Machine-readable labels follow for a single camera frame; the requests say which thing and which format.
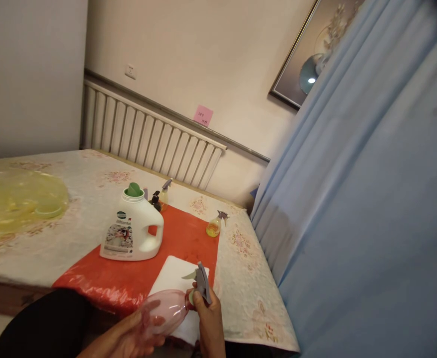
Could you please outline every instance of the white radiator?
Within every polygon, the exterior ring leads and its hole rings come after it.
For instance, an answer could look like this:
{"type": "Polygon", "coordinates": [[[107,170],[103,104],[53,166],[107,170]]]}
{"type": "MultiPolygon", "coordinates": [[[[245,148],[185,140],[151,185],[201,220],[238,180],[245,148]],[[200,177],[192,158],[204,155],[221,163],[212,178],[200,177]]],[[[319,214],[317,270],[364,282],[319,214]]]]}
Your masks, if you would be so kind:
{"type": "Polygon", "coordinates": [[[89,80],[84,86],[83,148],[207,188],[226,146],[89,80]]]}

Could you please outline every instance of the trigger sprayer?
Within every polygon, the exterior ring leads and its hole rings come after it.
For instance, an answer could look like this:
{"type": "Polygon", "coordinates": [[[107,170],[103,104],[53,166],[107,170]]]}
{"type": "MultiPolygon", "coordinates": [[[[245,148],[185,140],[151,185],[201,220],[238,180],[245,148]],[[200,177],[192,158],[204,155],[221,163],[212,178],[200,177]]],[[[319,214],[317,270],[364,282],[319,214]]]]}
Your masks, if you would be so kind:
{"type": "Polygon", "coordinates": [[[225,226],[227,226],[227,219],[229,218],[228,214],[224,211],[218,211],[218,216],[208,223],[207,226],[207,234],[210,237],[216,237],[220,233],[220,229],[222,228],[222,219],[225,221],[225,226]]]}
{"type": "Polygon", "coordinates": [[[165,211],[169,206],[169,186],[172,184],[172,178],[167,180],[162,186],[162,191],[159,194],[159,204],[162,207],[161,211],[165,211]]]}

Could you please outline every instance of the hand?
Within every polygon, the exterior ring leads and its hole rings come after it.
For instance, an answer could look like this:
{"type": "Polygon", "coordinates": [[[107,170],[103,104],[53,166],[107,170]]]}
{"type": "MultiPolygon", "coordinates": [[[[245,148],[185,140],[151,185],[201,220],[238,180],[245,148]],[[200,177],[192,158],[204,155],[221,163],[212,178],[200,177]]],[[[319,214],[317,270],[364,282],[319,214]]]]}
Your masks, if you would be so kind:
{"type": "Polygon", "coordinates": [[[222,306],[212,289],[210,298],[212,304],[207,307],[200,292],[193,293],[193,303],[200,317],[200,351],[205,358],[224,358],[222,306]]]}
{"type": "Polygon", "coordinates": [[[92,342],[78,358],[135,358],[151,355],[154,347],[165,343],[165,337],[147,337],[146,333],[150,325],[161,326],[165,322],[163,317],[150,317],[150,311],[159,305],[160,301],[155,300],[140,307],[92,342]]]}

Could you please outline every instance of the wall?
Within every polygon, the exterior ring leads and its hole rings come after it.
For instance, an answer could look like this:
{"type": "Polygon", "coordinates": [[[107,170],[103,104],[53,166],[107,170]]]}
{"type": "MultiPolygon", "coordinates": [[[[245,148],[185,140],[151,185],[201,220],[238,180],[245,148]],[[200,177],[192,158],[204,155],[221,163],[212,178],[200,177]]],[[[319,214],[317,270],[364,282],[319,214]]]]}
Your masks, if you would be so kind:
{"type": "MultiPolygon", "coordinates": [[[[267,95],[313,0],[91,0],[86,68],[268,157],[295,111],[267,95]],[[132,64],[137,79],[124,75],[132,64]]],[[[230,147],[210,192],[244,203],[266,163],[230,147]]]]}
{"type": "Polygon", "coordinates": [[[0,157],[79,148],[87,0],[0,0],[0,157]]]}

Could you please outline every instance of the green cap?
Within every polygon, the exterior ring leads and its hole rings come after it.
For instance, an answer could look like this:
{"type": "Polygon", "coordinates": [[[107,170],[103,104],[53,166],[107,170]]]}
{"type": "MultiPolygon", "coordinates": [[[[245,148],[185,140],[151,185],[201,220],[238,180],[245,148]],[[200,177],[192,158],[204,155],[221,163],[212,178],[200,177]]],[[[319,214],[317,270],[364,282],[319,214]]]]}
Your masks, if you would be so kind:
{"type": "Polygon", "coordinates": [[[138,197],[144,195],[144,192],[140,189],[140,186],[137,183],[132,182],[125,190],[125,194],[128,196],[138,197]]]}

